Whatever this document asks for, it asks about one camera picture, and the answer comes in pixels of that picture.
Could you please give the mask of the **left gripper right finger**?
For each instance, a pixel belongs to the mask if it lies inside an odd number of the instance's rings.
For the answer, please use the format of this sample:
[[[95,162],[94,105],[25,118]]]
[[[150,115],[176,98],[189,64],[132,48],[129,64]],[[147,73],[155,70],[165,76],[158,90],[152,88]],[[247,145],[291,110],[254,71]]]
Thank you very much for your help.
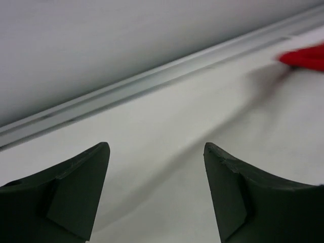
[[[323,186],[291,181],[207,143],[204,162],[221,242],[323,242]]]

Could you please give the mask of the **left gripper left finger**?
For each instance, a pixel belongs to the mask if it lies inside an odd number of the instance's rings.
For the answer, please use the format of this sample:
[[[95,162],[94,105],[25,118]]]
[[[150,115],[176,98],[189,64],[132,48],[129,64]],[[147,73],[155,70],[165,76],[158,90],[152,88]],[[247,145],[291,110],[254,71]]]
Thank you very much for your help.
[[[77,156],[1,186],[1,242],[87,242],[105,181],[110,148]]]

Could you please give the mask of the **red patterned pillowcase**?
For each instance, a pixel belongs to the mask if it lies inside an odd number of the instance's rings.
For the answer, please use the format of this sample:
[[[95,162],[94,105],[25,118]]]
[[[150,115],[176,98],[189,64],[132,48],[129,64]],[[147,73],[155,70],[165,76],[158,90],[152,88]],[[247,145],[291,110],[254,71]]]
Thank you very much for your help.
[[[291,67],[323,72],[323,43],[316,46],[285,52],[278,61]]]

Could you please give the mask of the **aluminium table frame rail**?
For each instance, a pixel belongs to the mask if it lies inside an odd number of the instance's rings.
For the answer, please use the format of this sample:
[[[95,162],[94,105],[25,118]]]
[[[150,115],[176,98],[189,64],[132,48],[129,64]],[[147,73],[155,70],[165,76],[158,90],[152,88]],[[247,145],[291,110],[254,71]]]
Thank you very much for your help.
[[[323,25],[323,3],[303,13],[108,85],[1,127],[1,150],[34,139],[201,69],[227,63]]]

